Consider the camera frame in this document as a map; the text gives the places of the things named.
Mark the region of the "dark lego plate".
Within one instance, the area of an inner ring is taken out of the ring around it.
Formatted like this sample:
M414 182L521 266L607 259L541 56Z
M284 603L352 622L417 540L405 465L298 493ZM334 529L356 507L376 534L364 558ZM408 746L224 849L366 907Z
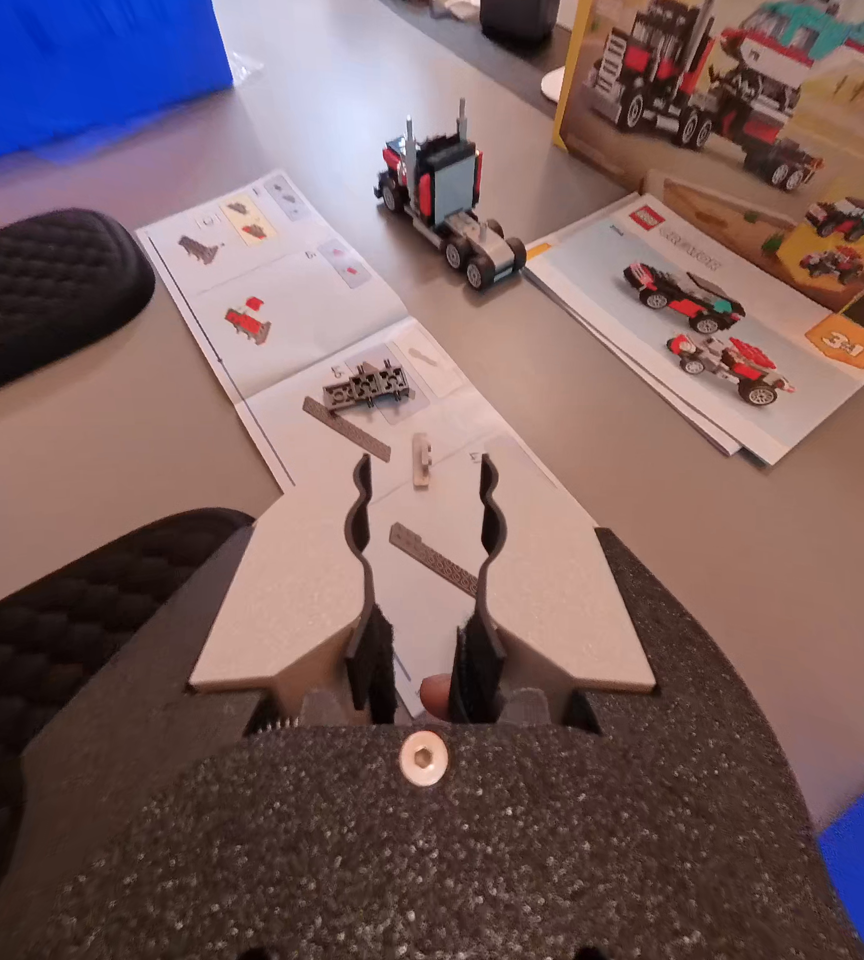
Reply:
M383 366L359 364L348 378L322 388L322 404L333 413L362 404L372 408L380 400L400 403L414 397L404 368L389 359L384 360Z

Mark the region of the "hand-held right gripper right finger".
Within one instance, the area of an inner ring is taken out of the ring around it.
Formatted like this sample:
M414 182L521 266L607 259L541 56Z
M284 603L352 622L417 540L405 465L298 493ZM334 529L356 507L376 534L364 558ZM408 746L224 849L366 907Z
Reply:
M586 692L654 694L654 669L578 502L523 455L483 455L480 567L458 630L455 721L498 721L519 693L563 722Z

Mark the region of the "black box device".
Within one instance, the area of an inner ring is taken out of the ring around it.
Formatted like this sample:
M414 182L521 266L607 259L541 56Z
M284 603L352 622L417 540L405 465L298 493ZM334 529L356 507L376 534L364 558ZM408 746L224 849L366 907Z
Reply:
M559 1L481 1L481 29L492 39L538 45L551 36L559 6Z

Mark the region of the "large blue plastic bin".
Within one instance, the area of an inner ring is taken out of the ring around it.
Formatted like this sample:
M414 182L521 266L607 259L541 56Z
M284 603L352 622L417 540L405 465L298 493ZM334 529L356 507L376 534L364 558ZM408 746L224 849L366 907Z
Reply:
M209 1L0 1L0 157L233 86Z

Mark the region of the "lego set box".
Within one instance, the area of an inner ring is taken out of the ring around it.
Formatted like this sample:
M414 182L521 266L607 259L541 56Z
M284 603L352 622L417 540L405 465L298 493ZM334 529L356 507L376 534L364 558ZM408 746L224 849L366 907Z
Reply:
M556 122L820 304L864 293L864 2L580 2Z

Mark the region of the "red black lego vehicle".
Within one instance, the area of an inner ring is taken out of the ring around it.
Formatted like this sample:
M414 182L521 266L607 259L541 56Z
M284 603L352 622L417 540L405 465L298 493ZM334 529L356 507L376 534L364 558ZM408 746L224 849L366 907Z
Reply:
M468 136L464 98L455 132L418 141L408 117L405 134L386 141L382 156L375 198L390 213L405 214L472 290L485 292L524 269L525 244L476 211L483 154Z

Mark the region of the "closed lego instruction booklet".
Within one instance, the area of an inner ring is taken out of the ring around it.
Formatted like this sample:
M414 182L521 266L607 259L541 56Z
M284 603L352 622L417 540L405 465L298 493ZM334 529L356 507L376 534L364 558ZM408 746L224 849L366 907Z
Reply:
M729 454L773 466L864 387L864 327L630 195L527 272Z

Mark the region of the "black quilted pad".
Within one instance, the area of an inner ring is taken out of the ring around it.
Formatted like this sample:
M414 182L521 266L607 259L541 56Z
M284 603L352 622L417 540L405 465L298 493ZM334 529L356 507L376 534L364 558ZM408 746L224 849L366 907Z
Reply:
M100 211L58 209L0 227L0 388L123 328L155 282L132 233Z
M254 519L225 508L151 522L0 600L0 884L30 741L185 582Z

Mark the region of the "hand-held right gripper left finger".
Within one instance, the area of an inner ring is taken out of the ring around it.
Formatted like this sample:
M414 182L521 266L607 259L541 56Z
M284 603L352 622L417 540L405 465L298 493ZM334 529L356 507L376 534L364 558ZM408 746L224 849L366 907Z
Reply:
M193 668L198 693L264 691L284 714L322 694L339 721L395 719L393 629L366 558L372 459L255 524Z

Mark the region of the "open lego instruction booklet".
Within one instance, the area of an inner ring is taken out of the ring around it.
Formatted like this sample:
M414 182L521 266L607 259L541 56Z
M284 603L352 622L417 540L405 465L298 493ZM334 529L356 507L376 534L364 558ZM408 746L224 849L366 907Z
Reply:
M393 629L395 717L399 707L422 714L422 681L455 670L486 556L481 457L523 455L564 488L285 173L139 239L282 488L271 507L324 491L371 457L365 555ZM414 398L325 409L323 386L386 359L404 368ZM419 432L433 449L427 489L413 485Z

